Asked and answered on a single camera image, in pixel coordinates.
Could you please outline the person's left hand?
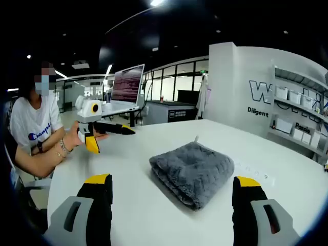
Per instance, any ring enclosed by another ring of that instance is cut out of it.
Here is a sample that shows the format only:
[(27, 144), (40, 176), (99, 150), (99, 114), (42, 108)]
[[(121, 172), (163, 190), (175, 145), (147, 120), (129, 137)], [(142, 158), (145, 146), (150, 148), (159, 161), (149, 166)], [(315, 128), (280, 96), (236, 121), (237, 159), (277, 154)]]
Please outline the person's left hand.
[[(66, 133), (66, 135), (63, 138), (63, 143), (65, 145), (65, 148), (69, 152), (71, 152), (76, 146), (83, 144), (83, 142), (80, 141), (80, 139), (78, 138), (77, 128), (78, 128), (78, 121), (75, 120), (70, 128), (70, 131)], [(93, 136), (96, 138), (97, 141), (104, 140), (109, 137), (106, 133), (101, 134), (95, 131), (94, 128), (92, 128), (92, 130), (93, 130)]]

